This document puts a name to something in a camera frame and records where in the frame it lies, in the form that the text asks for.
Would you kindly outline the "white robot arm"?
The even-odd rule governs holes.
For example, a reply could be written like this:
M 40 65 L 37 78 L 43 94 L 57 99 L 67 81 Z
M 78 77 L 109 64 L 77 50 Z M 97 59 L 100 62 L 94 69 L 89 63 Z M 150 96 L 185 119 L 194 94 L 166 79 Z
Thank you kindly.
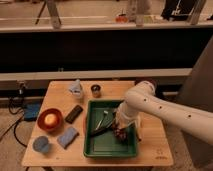
M 116 111 L 118 128 L 130 126 L 140 112 L 163 119 L 213 145 L 213 113 L 157 98 L 155 86 L 150 81 L 142 81 L 126 91 Z

